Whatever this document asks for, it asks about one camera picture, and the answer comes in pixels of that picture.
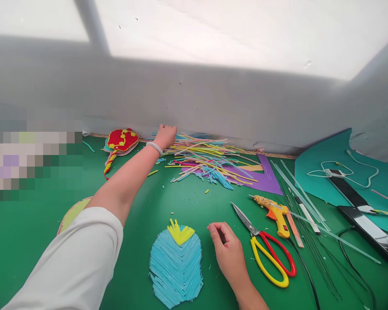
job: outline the clear plastic rod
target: clear plastic rod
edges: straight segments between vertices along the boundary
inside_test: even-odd
[[[302,186],[300,186],[299,182],[296,180],[296,178],[294,177],[294,175],[290,172],[289,168],[286,166],[285,162],[281,159],[280,162],[283,164],[283,166],[285,167],[286,171],[289,173],[289,175],[292,177],[293,181],[297,184],[297,186],[299,186],[300,190],[302,191],[303,195],[305,196],[306,200],[310,203],[310,205],[313,207],[313,209],[315,210],[315,212],[319,215],[319,217],[322,219],[322,221],[326,221],[325,218],[322,216],[322,214],[319,212],[319,210],[315,207],[315,205],[313,204],[312,200],[310,200],[310,198],[306,195],[306,192],[305,190],[303,189]]]
[[[300,218],[301,220],[304,220],[305,222],[308,222],[308,223],[312,224],[310,221],[308,221],[308,220],[305,219],[304,217],[301,217],[300,215],[297,215],[296,213],[293,213],[293,212],[291,212],[290,210],[289,210],[289,212],[290,212],[290,214],[292,214],[293,216],[298,217],[298,218]],[[332,237],[338,239],[339,241],[342,241],[342,242],[343,242],[344,244],[346,244],[347,246],[350,246],[350,247],[353,248],[354,250],[356,250],[356,251],[360,252],[361,254],[365,255],[366,257],[372,259],[372,260],[373,260],[374,262],[376,262],[377,264],[380,264],[380,263],[381,263],[379,260],[373,258],[371,255],[369,255],[369,254],[365,253],[364,251],[358,249],[356,246],[350,244],[349,242],[345,241],[344,239],[338,237],[337,235],[334,235],[333,233],[327,231],[325,228],[323,228],[323,227],[321,227],[321,226],[319,226],[319,225],[316,225],[316,226],[318,226],[318,228],[321,229],[321,230],[323,230],[324,232],[330,234]]]
[[[300,198],[302,203],[306,206],[306,208],[310,211],[310,213],[313,215],[313,217],[323,225],[328,231],[331,231],[328,225],[325,224],[325,222],[319,217],[319,215],[313,210],[312,206],[306,201],[306,199],[299,193],[299,191],[296,189],[296,187],[289,181],[289,179],[285,176],[283,171],[280,169],[280,167],[275,164],[271,160],[273,166],[276,168],[277,172],[281,175],[281,177],[285,180],[285,182],[290,186],[290,188],[293,190],[293,192],[296,194],[297,197]]]

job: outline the glue gun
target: glue gun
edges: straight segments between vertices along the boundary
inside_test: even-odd
[[[260,204],[262,208],[266,207],[269,209],[269,212],[266,216],[276,221],[277,234],[282,238],[285,238],[285,239],[289,238],[290,232],[289,232],[288,226],[286,225],[285,218],[283,217],[283,215],[289,212],[288,207],[283,205],[278,205],[275,201],[264,198],[262,196],[252,196],[252,195],[249,195],[249,196],[253,198],[255,202]]]

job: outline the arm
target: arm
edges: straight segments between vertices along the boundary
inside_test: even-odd
[[[244,260],[243,247],[227,223],[212,223],[210,231],[220,270],[236,295],[240,310],[269,310],[252,284]]]
[[[176,133],[177,127],[160,125],[154,143],[164,151],[174,144]],[[124,226],[135,196],[159,156],[152,146],[144,147],[102,185],[86,208],[103,207]]]

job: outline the white sleeve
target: white sleeve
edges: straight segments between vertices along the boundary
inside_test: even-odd
[[[99,309],[122,238],[123,227],[115,215],[105,208],[84,209],[49,244],[3,310]]]

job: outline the white bracelet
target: white bracelet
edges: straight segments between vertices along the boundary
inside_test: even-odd
[[[152,146],[154,149],[156,149],[158,151],[158,153],[160,154],[160,157],[162,157],[164,155],[162,149],[154,142],[147,142],[147,145]]]

